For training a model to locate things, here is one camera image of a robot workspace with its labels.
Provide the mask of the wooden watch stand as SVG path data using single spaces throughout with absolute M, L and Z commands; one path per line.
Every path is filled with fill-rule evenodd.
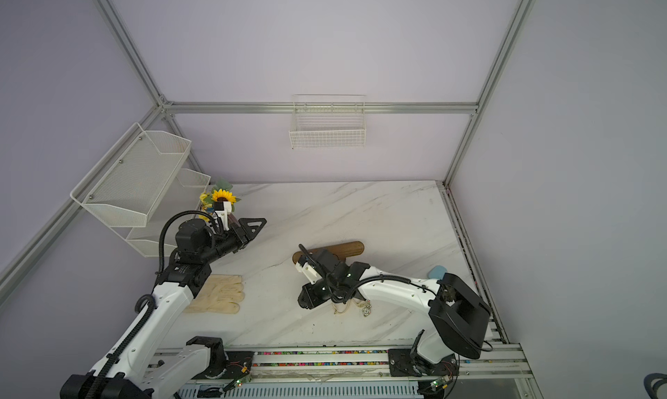
M 361 241 L 353 241 L 344 244 L 311 248 L 307 251 L 316 263 L 323 265 L 326 269 L 333 269 L 336 262 L 345 263 L 347 258 L 359 256 L 364 250 L 365 246 Z

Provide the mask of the beige band watch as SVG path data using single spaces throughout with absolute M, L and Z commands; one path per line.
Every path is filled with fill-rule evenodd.
M 347 303 L 333 303 L 333 314 L 336 315 L 343 315 L 345 314 L 352 305 L 355 305 L 355 301 L 348 301 Z

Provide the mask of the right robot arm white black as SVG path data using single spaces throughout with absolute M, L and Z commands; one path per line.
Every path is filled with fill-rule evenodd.
M 363 253 L 357 246 L 357 242 L 313 250 L 299 246 L 292 262 L 307 279 L 297 298 L 301 308 L 380 301 L 422 313 L 431 326 L 416 336 L 411 355 L 414 363 L 427 367 L 454 355 L 477 360 L 487 351 L 491 309 L 460 277 L 451 273 L 436 279 L 403 277 L 368 263 L 348 263 L 348 258 Z

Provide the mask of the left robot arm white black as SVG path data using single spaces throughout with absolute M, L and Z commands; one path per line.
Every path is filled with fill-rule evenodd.
M 222 339 L 194 336 L 176 357 L 153 373 L 147 371 L 158 347 L 177 318 L 196 299 L 211 275 L 210 265 L 243 250 L 266 225 L 264 218 L 233 219 L 225 225 L 219 214 L 182 211 L 163 226 L 163 241 L 173 223 L 179 228 L 176 248 L 159 252 L 156 282 L 135 303 L 137 318 L 121 338 L 86 374 L 72 375 L 60 390 L 62 398 L 174 398 L 198 376 L 219 379 L 229 367 Z

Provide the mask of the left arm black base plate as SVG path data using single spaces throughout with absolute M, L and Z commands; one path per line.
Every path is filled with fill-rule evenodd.
M 252 371 L 255 352 L 232 350 L 226 352 L 227 361 L 220 369 L 205 370 L 192 377 L 193 380 L 241 379 Z

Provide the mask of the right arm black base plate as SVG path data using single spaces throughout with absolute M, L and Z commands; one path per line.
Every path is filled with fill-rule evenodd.
M 390 349 L 387 355 L 392 377 L 455 376 L 459 373 L 455 355 L 449 355 L 437 364 L 413 355 L 410 349 Z

